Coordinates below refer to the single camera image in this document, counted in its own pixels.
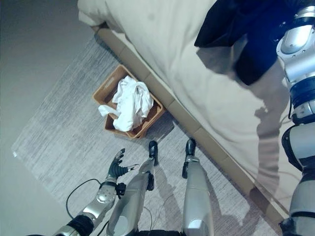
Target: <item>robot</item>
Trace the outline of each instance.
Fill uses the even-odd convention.
[[[141,165],[138,174],[127,186],[117,184],[119,176],[135,168],[120,167],[124,149],[120,150],[112,164],[105,182],[94,198],[72,221],[57,231],[54,236],[88,236],[112,208],[115,198],[121,198],[109,219],[108,236],[213,236],[214,227],[211,213],[210,193],[206,176],[199,159],[194,156],[196,142],[189,139],[182,177],[187,179],[184,201],[182,233],[177,231],[139,231],[138,222],[143,210],[146,191],[154,189],[154,166],[158,164],[158,144],[149,143],[149,158]]]
[[[304,6],[292,23],[282,25],[284,36],[277,39],[277,54],[285,71],[294,112],[294,126],[282,137],[289,162],[302,172],[291,200],[289,218],[280,226],[283,236],[315,235],[315,4]],[[154,165],[158,163],[158,146],[149,144],[149,158],[138,174],[125,186],[117,184],[118,177],[136,166],[120,167],[124,149],[110,165],[105,182],[94,200],[54,236],[88,236],[103,220],[106,212],[121,198],[110,217],[109,236],[213,236],[209,190],[206,176],[194,156],[196,143],[186,144],[182,176],[187,179],[182,232],[139,231],[138,221],[147,190],[154,189]]]

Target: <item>cable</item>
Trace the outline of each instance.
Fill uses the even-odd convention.
[[[151,214],[151,211],[149,210],[149,209],[147,209],[145,206],[143,207],[144,209],[146,209],[148,212],[149,212],[149,214],[150,214],[150,217],[151,217],[151,225],[150,225],[150,231],[151,231],[151,229],[152,229],[152,214]]]
[[[103,226],[103,228],[100,230],[100,232],[96,235],[96,236],[100,236],[100,234],[103,232],[103,230],[105,229],[106,225],[108,224],[108,221],[105,223],[105,225]]]
[[[155,227],[155,225],[156,225],[157,222],[158,222],[159,215],[161,215],[162,207],[165,206],[165,203],[167,202],[167,200],[170,199],[172,196],[174,196],[174,194],[171,194],[170,196],[168,196],[168,197],[165,199],[163,205],[159,208],[159,213],[158,213],[157,218],[156,218],[156,220],[155,220],[155,222],[154,222],[154,224],[153,224],[153,228]]]
[[[291,110],[292,110],[292,98],[290,96],[290,109],[289,109],[289,114],[287,115],[288,119],[291,119]]]
[[[69,201],[69,198],[71,197],[71,195],[72,195],[79,187],[81,187],[83,184],[85,184],[85,183],[87,183],[87,182],[89,182],[89,181],[92,181],[92,180],[95,180],[96,182],[98,182],[99,185],[101,185],[101,183],[100,183],[100,181],[99,181],[98,179],[96,179],[96,178],[91,178],[91,179],[89,179],[89,180],[87,180],[87,181],[81,183],[81,184],[80,184],[79,186],[77,186],[75,189],[73,189],[72,192],[71,192],[71,193],[69,194],[69,196],[67,197],[67,200],[66,200],[66,202],[65,202],[65,209],[67,210],[67,213],[68,213],[68,215],[71,217],[71,219],[73,219],[73,216],[70,214],[69,208],[68,208],[68,201]]]

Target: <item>brown basket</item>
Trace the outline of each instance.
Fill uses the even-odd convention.
[[[118,82],[127,75],[138,81],[123,65],[117,66],[113,73],[107,77],[104,83],[93,94],[95,101],[100,105],[108,105],[116,109],[117,105],[113,103],[113,96],[117,92]],[[116,134],[128,136],[132,139],[144,137],[147,129],[165,112],[165,109],[160,101],[158,101],[151,93],[150,96],[153,98],[153,107],[150,109],[148,116],[143,120],[140,126],[127,132],[119,131],[115,129],[113,125],[117,116],[114,114],[108,114],[105,121],[105,129]]]

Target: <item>bed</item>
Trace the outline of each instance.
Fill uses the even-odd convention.
[[[246,37],[233,47],[194,47],[214,2],[79,0],[78,8],[79,19],[97,31],[240,189],[279,223],[287,217],[301,177],[281,146],[282,134],[293,125],[286,118],[284,73],[276,62],[256,83],[244,85],[232,66]]]

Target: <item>white cloth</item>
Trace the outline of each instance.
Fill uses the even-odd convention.
[[[98,110],[103,117],[108,113],[118,116],[113,125],[115,129],[123,132],[141,125],[153,107],[153,99],[147,86],[143,82],[135,81],[130,76],[119,81],[113,103],[117,103],[116,110],[107,105],[99,106]]]

